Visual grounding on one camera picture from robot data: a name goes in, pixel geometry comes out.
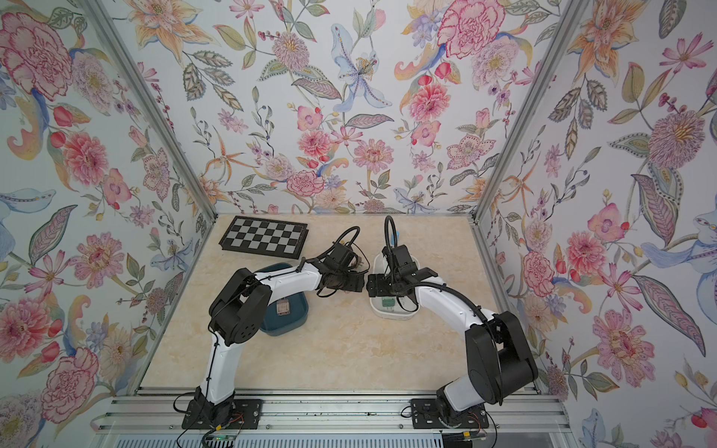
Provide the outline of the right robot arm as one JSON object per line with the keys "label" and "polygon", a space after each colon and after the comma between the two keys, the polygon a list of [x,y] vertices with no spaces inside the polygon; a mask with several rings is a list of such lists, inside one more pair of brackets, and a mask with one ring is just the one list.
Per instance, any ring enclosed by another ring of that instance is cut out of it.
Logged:
{"label": "right robot arm", "polygon": [[442,419],[486,403],[501,405],[538,378],[538,367],[516,315],[494,313],[474,304],[430,268],[419,269],[405,245],[386,246],[382,255],[388,270],[368,277],[370,296],[407,298],[419,311],[433,312],[464,336],[467,371],[436,392]]}

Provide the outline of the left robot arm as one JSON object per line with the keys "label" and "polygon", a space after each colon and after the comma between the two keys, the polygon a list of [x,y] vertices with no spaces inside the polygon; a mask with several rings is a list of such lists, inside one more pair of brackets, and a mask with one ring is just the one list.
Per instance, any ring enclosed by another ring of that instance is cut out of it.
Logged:
{"label": "left robot arm", "polygon": [[213,337],[205,379],[192,402],[205,414],[229,408],[235,396],[235,373],[246,343],[261,328],[272,304],[295,294],[323,289],[360,292],[365,272],[357,267],[361,252],[339,241],[295,267],[268,273],[242,268],[235,272],[209,308],[207,329]]}

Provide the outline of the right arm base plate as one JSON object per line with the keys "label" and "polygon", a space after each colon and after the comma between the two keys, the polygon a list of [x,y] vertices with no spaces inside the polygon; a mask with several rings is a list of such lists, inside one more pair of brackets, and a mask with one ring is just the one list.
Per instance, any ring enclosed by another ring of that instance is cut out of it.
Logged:
{"label": "right arm base plate", "polygon": [[414,429],[489,429],[484,405],[455,411],[441,399],[411,399],[408,408]]}

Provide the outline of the pink plug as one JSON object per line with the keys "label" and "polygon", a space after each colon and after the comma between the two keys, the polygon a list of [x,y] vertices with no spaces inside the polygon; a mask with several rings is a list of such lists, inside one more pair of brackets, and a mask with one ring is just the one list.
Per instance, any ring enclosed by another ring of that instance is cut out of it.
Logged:
{"label": "pink plug", "polygon": [[289,300],[281,300],[276,302],[276,313],[283,317],[291,313],[291,302]]}

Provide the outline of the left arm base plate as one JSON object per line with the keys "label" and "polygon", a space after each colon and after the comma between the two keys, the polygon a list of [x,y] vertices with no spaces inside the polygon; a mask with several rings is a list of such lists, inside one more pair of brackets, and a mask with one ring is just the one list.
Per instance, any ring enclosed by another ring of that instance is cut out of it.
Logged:
{"label": "left arm base plate", "polygon": [[188,414],[183,418],[181,429],[257,429],[262,410],[261,399],[234,399],[218,405],[199,403],[193,399],[188,406]]}

